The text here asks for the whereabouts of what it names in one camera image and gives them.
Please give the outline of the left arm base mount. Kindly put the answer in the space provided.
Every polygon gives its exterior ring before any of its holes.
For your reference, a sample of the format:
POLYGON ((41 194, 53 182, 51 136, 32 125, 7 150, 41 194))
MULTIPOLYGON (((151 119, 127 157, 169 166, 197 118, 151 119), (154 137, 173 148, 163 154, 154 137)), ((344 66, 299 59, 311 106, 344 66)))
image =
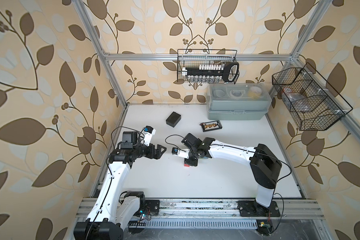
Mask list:
POLYGON ((160 211, 159 200, 145 200, 139 210, 134 213, 136 217, 157 216, 160 211))

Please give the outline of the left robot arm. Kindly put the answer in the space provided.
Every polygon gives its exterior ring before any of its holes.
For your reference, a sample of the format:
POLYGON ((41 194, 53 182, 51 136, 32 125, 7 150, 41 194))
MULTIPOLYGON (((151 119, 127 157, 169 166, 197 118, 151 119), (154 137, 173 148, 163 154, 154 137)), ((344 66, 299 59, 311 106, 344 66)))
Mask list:
POLYGON ((150 126, 142 131, 127 128, 123 132, 122 140, 107 157, 108 170, 95 205, 85 221, 76 223, 76 240, 122 240, 131 218, 135 214, 144 216, 147 208, 144 193, 122 190, 135 160, 158 160, 167 150, 151 143, 155 133, 150 126))

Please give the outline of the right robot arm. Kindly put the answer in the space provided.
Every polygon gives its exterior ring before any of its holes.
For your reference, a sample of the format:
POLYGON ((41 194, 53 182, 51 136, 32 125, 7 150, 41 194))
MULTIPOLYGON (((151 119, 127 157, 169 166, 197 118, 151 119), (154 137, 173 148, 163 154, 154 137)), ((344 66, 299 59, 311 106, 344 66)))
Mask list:
POLYGON ((264 144, 257 147, 240 147, 220 142, 214 138, 200 140, 187 134, 182 140, 185 149, 173 148, 172 154, 184 158, 185 165, 196 167, 199 159, 224 159, 243 164, 252 170, 258 184, 257 204, 268 208, 280 176, 282 162, 264 144))

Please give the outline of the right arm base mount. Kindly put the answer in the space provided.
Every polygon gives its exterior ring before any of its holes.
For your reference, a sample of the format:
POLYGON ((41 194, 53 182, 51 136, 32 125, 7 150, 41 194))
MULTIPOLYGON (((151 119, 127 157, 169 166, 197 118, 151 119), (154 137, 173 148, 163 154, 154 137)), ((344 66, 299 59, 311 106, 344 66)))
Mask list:
POLYGON ((275 201, 269 207, 258 204, 255 200, 238 201, 238 209, 241 217, 280 217, 281 213, 275 201))

